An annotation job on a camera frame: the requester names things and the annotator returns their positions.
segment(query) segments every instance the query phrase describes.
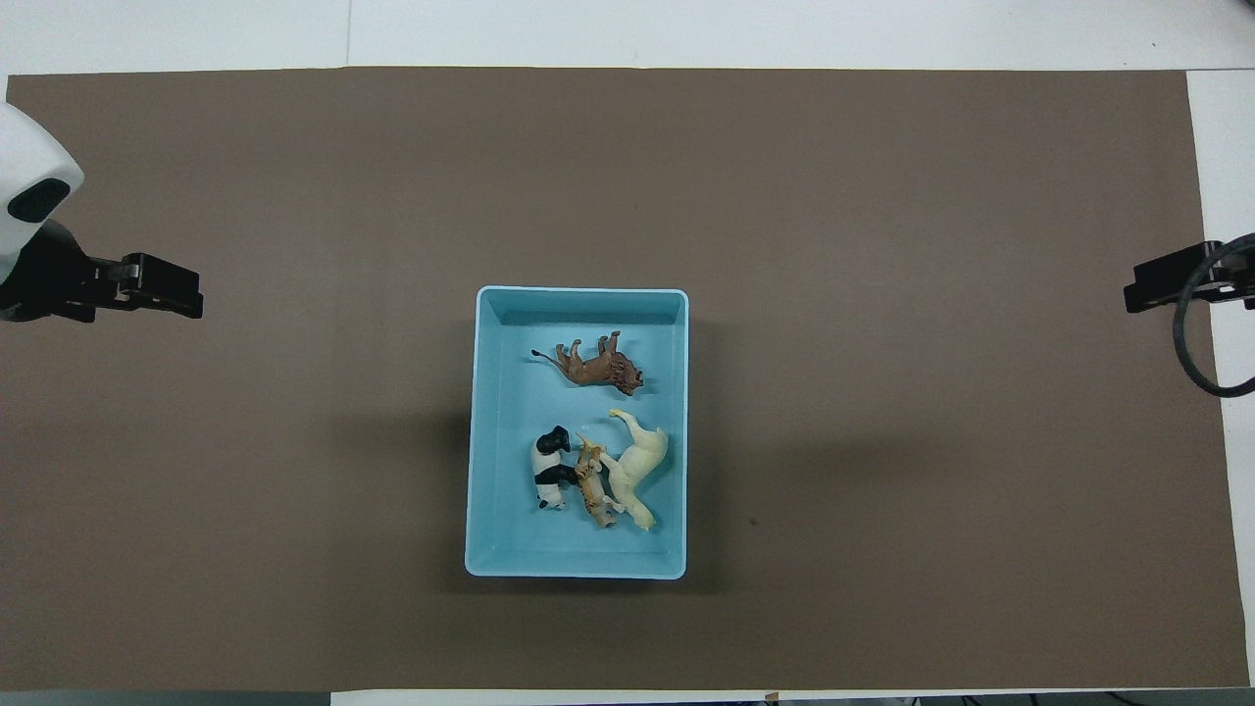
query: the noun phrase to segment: brown mat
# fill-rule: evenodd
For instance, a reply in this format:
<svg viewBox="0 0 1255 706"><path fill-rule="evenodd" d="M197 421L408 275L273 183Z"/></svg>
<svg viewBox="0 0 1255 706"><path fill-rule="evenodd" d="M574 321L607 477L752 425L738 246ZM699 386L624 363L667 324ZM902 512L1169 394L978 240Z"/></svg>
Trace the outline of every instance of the brown mat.
<svg viewBox="0 0 1255 706"><path fill-rule="evenodd" d="M1183 74L9 94L207 303L4 327L0 687L1246 682L1220 409L1121 301L1201 238ZM688 290L684 579L463 571L488 282Z"/></svg>

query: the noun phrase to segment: toy animal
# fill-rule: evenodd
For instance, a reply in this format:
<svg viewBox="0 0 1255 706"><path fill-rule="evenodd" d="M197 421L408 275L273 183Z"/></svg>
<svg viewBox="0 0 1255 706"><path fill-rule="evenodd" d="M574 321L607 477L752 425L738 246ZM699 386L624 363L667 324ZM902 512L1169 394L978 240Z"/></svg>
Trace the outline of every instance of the toy animal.
<svg viewBox="0 0 1255 706"><path fill-rule="evenodd" d="M622 513L626 508L606 495L606 489L601 485L601 469L605 468L601 455L605 454L605 448L589 441L580 433L575 434L584 441L584 446L580 448L580 460L575 464L575 478L580 479L580 493L584 494L584 509L597 520L597 527L607 528L619 520L606 508L614 508L615 513Z"/></svg>
<svg viewBox="0 0 1255 706"><path fill-rule="evenodd" d="M654 527L654 514L636 498L636 487L663 463L666 456L666 434L661 429L648 431L641 429L636 418L622 410L611 410L611 418L619 418L631 433L631 446L619 455L616 461L610 454L601 455L601 463L610 469L610 493L622 503L636 527L649 532Z"/></svg>
<svg viewBox="0 0 1255 706"><path fill-rule="evenodd" d="M553 431L541 435L532 445L532 478L536 482L536 499L541 502L540 508L553 508L561 510L566 508L562 500L562 490L558 482L576 484L575 469L562 464L558 451L571 451L571 439L562 428L553 428Z"/></svg>
<svg viewBox="0 0 1255 706"><path fill-rule="evenodd" d="M640 371L619 351L619 332L611 331L609 336L597 339L597 357L589 361L580 359L580 344L576 337L571 342L571 352L562 350L562 344L557 344L557 360L550 359L540 350L532 349L532 356L545 359L562 371L566 380L575 385L596 385L609 382L619 393L631 398L633 391L645 385Z"/></svg>

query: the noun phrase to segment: white table surface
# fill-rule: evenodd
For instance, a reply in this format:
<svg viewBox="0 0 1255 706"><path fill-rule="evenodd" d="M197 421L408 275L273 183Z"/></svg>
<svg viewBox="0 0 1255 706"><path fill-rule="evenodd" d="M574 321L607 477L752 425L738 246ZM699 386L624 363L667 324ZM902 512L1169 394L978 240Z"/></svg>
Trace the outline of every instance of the white table surface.
<svg viewBox="0 0 1255 706"><path fill-rule="evenodd" d="M1255 9L1244 0L0 4L0 94L10 74L345 65L1185 69L1205 234L1227 241L1255 231L1255 198L1250 196L1255 183ZM1232 385L1255 375L1255 313L1229 303L1214 307L1211 316L1221 382ZM1171 345L1167 327L1163 344ZM1222 411L1246 651L1249 666L1255 667L1255 396L1224 401ZM1045 691L1023 686L1018 691ZM964 690L999 691L980 685ZM626 703L764 695L390 690L338 693L333 703ZM921 692L781 692L783 698L892 695Z"/></svg>

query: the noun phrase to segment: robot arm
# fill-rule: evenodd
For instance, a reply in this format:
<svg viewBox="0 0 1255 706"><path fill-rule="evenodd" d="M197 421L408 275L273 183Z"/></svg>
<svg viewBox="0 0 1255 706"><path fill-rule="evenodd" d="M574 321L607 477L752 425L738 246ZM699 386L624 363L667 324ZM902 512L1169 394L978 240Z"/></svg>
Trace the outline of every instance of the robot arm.
<svg viewBox="0 0 1255 706"><path fill-rule="evenodd" d="M89 257L53 209L83 183L83 169L53 135L0 103L0 319L51 313L95 320L95 308L162 308L201 317L200 275L132 252Z"/></svg>

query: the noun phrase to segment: blue plastic bin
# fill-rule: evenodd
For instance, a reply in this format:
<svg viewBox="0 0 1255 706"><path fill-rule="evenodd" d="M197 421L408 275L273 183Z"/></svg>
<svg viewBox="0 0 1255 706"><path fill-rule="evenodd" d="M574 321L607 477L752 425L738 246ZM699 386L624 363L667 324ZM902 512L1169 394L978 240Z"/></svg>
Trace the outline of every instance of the blue plastic bin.
<svg viewBox="0 0 1255 706"><path fill-rule="evenodd" d="M619 350L644 375L631 398L609 385L576 386L535 347L580 337L581 355L621 330ZM686 564L689 300L679 290L486 286L476 305L474 393L467 488L466 568L481 577L675 579ZM576 487L562 489L565 510L537 508L531 470L536 438L561 425L571 433L574 466L580 433L615 458L631 444L631 413L669 436L666 458L636 488L658 524L644 532L631 517L601 529Z"/></svg>

